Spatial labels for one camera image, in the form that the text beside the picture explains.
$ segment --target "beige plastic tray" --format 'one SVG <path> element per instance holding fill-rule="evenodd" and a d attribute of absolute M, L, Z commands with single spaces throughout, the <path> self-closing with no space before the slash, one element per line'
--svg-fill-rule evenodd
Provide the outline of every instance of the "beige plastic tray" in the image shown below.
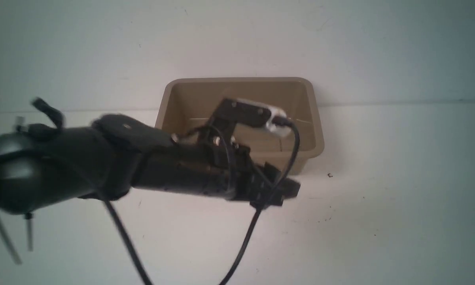
<path fill-rule="evenodd" d="M 221 99 L 248 99 L 285 110 L 295 122 L 301 145 L 291 174 L 298 174 L 310 158 L 324 150 L 320 115 L 311 83 L 303 78 L 193 78 L 178 79 L 165 87 L 156 128 L 185 133 L 203 125 Z M 283 169 L 293 148 L 293 134 L 284 139 L 238 125 L 236 141 L 251 148 L 257 163 L 269 162 Z"/>

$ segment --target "black robotic arm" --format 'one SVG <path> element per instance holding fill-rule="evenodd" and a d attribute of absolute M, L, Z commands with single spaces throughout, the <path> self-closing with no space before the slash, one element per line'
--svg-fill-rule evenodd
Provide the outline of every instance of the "black robotic arm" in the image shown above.
<path fill-rule="evenodd" d="M 145 284 L 152 283 L 110 203 L 131 187 L 250 202 L 257 213 L 221 284 L 239 264 L 261 211 L 281 206 L 299 191 L 300 184 L 286 178 L 299 149 L 299 134 L 284 112 L 271 106 L 224 99 L 204 126 L 171 135 L 119 114 L 104 115 L 89 127 L 64 128 L 59 111 L 41 99 L 33 105 L 55 128 L 17 125 L 16 132 L 0 136 L 0 209 L 25 215 L 31 229 L 36 209 L 72 198 L 102 200 Z M 255 164 L 250 148 L 232 143 L 236 124 L 282 134 L 292 128 L 295 148 L 283 173 L 267 163 Z M 192 135 L 198 135 L 197 142 L 185 142 Z M 0 234 L 20 263 L 1 222 Z M 31 231 L 28 236 L 32 247 Z"/>

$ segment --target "screw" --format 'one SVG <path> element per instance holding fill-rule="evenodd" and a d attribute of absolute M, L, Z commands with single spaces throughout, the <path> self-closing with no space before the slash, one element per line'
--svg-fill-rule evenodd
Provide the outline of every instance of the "screw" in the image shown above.
<path fill-rule="evenodd" d="M 212 143 L 215 145 L 215 146 L 219 146 L 220 144 L 220 137 L 214 137 L 212 139 Z"/>

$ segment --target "metal rod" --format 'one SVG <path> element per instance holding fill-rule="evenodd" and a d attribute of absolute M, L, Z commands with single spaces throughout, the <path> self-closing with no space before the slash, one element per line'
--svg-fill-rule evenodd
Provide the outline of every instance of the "metal rod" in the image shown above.
<path fill-rule="evenodd" d="M 15 247 L 11 239 L 9 238 L 7 231 L 4 227 L 4 224 L 2 223 L 1 220 L 0 220 L 0 237 L 2 238 L 2 242 L 4 242 L 4 245 L 6 246 L 7 250 L 11 254 L 11 257 L 13 258 L 14 263 L 18 265 L 22 264 L 21 258 L 19 257 L 19 254 L 15 250 Z"/>

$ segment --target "white wall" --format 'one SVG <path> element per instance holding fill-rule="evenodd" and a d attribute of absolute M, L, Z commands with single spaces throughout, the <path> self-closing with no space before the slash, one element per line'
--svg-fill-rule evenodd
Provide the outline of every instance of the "white wall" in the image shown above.
<path fill-rule="evenodd" d="M 157 108 L 215 76 L 305 77 L 320 105 L 475 101 L 475 0 L 0 1 L 0 112 Z"/>

